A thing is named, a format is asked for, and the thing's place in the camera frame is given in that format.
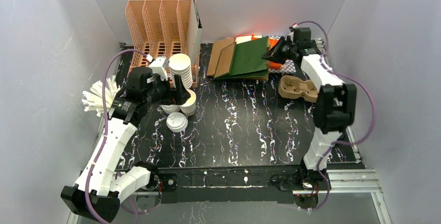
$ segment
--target tabletop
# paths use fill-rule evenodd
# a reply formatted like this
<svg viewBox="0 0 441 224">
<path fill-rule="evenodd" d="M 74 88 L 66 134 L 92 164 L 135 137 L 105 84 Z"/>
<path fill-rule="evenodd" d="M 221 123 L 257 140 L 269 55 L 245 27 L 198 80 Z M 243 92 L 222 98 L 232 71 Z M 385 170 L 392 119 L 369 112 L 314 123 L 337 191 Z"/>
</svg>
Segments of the tabletop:
<svg viewBox="0 0 441 224">
<path fill-rule="evenodd" d="M 285 99 L 270 74 L 266 82 L 216 80 L 206 76 L 212 44 L 201 44 L 196 112 L 180 133 L 166 126 L 159 105 L 150 108 L 128 142 L 119 169 L 138 161 L 159 167 L 221 167 L 299 164 L 314 133 L 314 104 Z M 131 55 L 120 60 L 116 81 L 125 83 Z M 295 75 L 306 79 L 299 71 Z M 330 163 L 355 162 L 351 146 L 334 147 Z"/>
</svg>

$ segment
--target stack of cup lids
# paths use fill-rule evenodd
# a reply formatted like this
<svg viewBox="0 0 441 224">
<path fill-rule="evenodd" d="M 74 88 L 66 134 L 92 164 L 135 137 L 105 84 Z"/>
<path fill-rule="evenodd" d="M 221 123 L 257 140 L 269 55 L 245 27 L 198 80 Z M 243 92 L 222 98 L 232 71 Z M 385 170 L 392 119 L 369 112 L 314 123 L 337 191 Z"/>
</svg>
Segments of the stack of cup lids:
<svg viewBox="0 0 441 224">
<path fill-rule="evenodd" d="M 161 106 L 161 108 L 167 114 L 172 114 L 173 112 L 179 112 L 179 106 L 177 106 L 175 104 L 171 104 L 169 106 Z"/>
<path fill-rule="evenodd" d="M 180 112 L 173 112 L 167 117 L 167 127 L 175 133 L 183 131 L 187 125 L 187 118 Z"/>
<path fill-rule="evenodd" d="M 185 54 L 175 54 L 169 58 L 168 66 L 170 67 L 170 73 L 173 77 L 172 81 L 174 86 L 176 86 L 174 75 L 180 75 L 185 88 L 191 88 L 191 85 L 193 84 L 193 77 L 191 75 L 190 57 Z"/>
<path fill-rule="evenodd" d="M 194 91 L 187 89 L 190 93 L 190 98 L 183 105 L 179 106 L 180 110 L 186 115 L 193 115 L 196 110 L 196 93 Z"/>
</svg>

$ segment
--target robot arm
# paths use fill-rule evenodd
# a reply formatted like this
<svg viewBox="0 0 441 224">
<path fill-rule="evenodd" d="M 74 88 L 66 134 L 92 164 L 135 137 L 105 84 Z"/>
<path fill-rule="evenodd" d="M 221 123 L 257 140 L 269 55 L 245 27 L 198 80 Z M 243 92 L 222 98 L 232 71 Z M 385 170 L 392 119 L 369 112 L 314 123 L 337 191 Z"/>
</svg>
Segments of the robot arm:
<svg viewBox="0 0 441 224">
<path fill-rule="evenodd" d="M 113 182 L 111 178 L 127 142 L 149 108 L 156 103 L 182 105 L 190 98 L 190 93 L 183 86 L 179 75 L 175 75 L 174 78 L 176 89 L 170 88 L 170 82 L 163 68 L 164 62 L 165 59 L 158 58 L 149 67 L 133 68 L 126 84 L 116 94 L 107 116 L 109 118 L 107 141 L 99 159 L 94 163 L 94 158 L 104 140 L 103 135 L 74 185 L 65 186 L 61 192 L 61 198 L 75 214 L 95 219 L 85 201 L 87 175 L 92 164 L 95 167 L 87 193 L 94 210 L 109 222 L 115 218 L 121 202 L 140 187 L 154 183 L 151 173 L 155 172 L 156 167 L 144 162 L 138 162 Z"/>
<path fill-rule="evenodd" d="M 313 184 L 323 180 L 318 171 L 326 173 L 330 148 L 354 121 L 357 88 L 332 73 L 315 41 L 311 40 L 310 28 L 294 25 L 290 30 L 291 33 L 286 38 L 282 37 L 262 58 L 276 63 L 293 60 L 319 90 L 313 116 L 316 128 L 309 150 L 301 162 L 305 173 L 301 178 Z"/>
</svg>

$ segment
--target purple cable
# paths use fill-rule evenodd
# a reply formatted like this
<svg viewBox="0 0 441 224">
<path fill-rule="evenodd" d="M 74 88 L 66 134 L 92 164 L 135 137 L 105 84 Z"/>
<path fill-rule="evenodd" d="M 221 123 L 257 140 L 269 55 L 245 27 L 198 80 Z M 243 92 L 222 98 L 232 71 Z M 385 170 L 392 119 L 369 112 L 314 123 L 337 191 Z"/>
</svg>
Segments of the purple cable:
<svg viewBox="0 0 441 224">
<path fill-rule="evenodd" d="M 139 217 L 138 211 L 137 211 L 137 209 L 135 207 L 135 204 L 133 203 L 132 199 L 130 199 L 130 197 L 127 198 L 127 199 L 128 199 L 128 202 L 130 203 L 130 206 L 132 206 L 132 208 L 133 208 L 133 210 L 135 212 L 135 221 L 133 223 L 137 224 L 138 223 L 138 217 Z"/>
<path fill-rule="evenodd" d="M 112 66 L 113 62 L 115 62 L 115 60 L 120 56 L 123 55 L 127 52 L 138 52 L 141 55 L 143 55 L 144 57 L 146 57 L 147 55 L 144 54 L 142 51 L 136 50 L 136 49 L 127 49 L 127 50 L 123 50 L 119 53 L 117 53 L 115 55 L 115 57 L 113 57 L 113 59 L 110 61 L 109 66 L 106 69 L 106 72 L 104 73 L 104 77 L 102 79 L 102 106 L 103 106 L 103 111 L 104 111 L 104 134 L 103 134 L 103 140 L 102 140 L 102 144 L 98 149 L 98 152 L 93 160 L 94 163 L 96 163 L 98 161 L 99 156 L 101 155 L 102 150 L 104 149 L 104 145 L 106 144 L 107 141 L 107 133 L 109 131 L 109 118 L 107 116 L 107 104 L 106 104 L 106 79 L 107 79 L 107 74 L 109 73 L 110 67 Z M 85 196 L 86 196 L 86 204 L 87 204 L 87 209 L 89 209 L 89 212 L 92 214 L 93 217 L 95 217 L 95 219 L 97 219 L 99 222 L 107 224 L 108 222 L 106 220 L 104 220 L 101 216 L 99 216 L 99 214 L 95 211 L 95 209 L 92 206 L 92 203 L 90 202 L 90 196 L 89 196 L 89 183 L 90 183 L 90 178 L 92 177 L 92 172 L 95 168 L 95 164 L 92 164 L 90 166 L 90 170 L 89 173 L 87 174 L 87 178 L 86 178 L 86 188 L 85 188 Z"/>
</svg>

